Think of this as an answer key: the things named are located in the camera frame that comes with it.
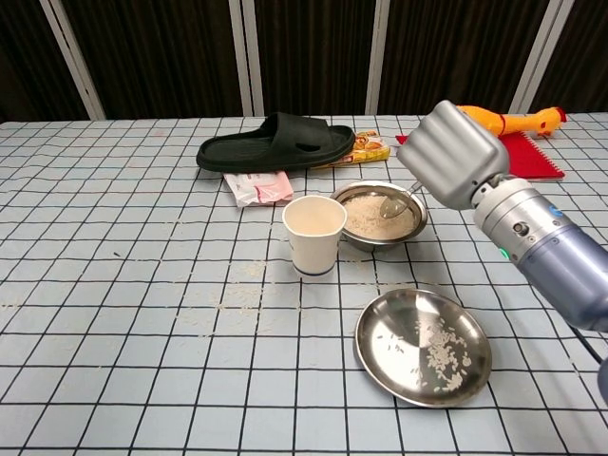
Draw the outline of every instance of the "checkered tablecloth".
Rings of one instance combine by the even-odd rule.
[[[418,124],[327,119],[394,145]],[[281,207],[237,209],[194,159],[261,121],[0,125],[0,456],[608,454],[597,362],[470,212],[423,192],[417,239],[343,243],[326,282],[300,282]],[[538,143],[566,172],[538,188],[607,245],[608,114]],[[366,179],[413,183],[394,157],[290,175],[296,196]],[[395,400],[354,358],[361,309],[405,284],[461,302],[490,338],[489,384],[459,408]]]

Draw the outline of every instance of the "paper cup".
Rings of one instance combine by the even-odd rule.
[[[301,276],[323,276],[332,270],[346,218],[342,204],[317,195],[285,206],[283,223],[289,232],[292,262]]]

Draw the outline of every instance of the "snack package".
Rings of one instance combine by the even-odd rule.
[[[275,201],[290,200],[294,189],[284,171],[263,174],[224,174],[237,206],[250,204],[272,204]]]
[[[363,162],[379,162],[388,160],[390,147],[382,141],[375,130],[359,131],[354,139],[352,151],[340,160],[330,164],[323,164],[317,168],[328,168],[332,166],[343,166],[345,164],[356,164]]]

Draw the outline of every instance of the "metal plate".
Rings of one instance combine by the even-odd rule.
[[[490,345],[473,317],[424,290],[374,299],[359,316],[354,340],[371,378],[418,406],[460,404],[479,392],[492,369]]]

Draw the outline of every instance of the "blue label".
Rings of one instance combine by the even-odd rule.
[[[551,211],[551,214],[553,214],[555,217],[563,217],[563,212],[557,207],[549,206],[549,210]]]

